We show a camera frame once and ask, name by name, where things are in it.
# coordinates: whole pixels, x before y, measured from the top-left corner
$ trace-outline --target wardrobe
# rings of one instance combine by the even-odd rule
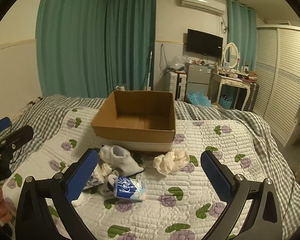
[[[257,30],[255,72],[260,87],[253,112],[285,147],[300,128],[300,27],[263,25]]]

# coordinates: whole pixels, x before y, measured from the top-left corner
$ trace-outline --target black flat screen tv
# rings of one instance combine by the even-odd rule
[[[188,29],[186,51],[221,58],[223,38]]]

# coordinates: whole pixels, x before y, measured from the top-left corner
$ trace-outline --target air conditioner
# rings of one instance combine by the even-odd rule
[[[226,10],[226,5],[224,3],[215,0],[181,0],[181,6],[215,15],[223,15]]]

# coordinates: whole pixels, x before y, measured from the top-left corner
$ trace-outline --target laundry basket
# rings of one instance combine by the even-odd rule
[[[230,109],[233,98],[228,97],[228,101],[224,100],[222,97],[219,98],[219,105],[223,107],[223,109]]]

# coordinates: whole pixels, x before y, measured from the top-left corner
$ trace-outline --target green curtain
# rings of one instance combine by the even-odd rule
[[[257,17],[253,8],[241,6],[238,1],[227,1],[228,9],[228,43],[233,42],[241,54],[240,67],[248,64],[253,70],[257,50]]]
[[[43,95],[107,97],[141,89],[154,43],[155,0],[41,0],[36,39]]]

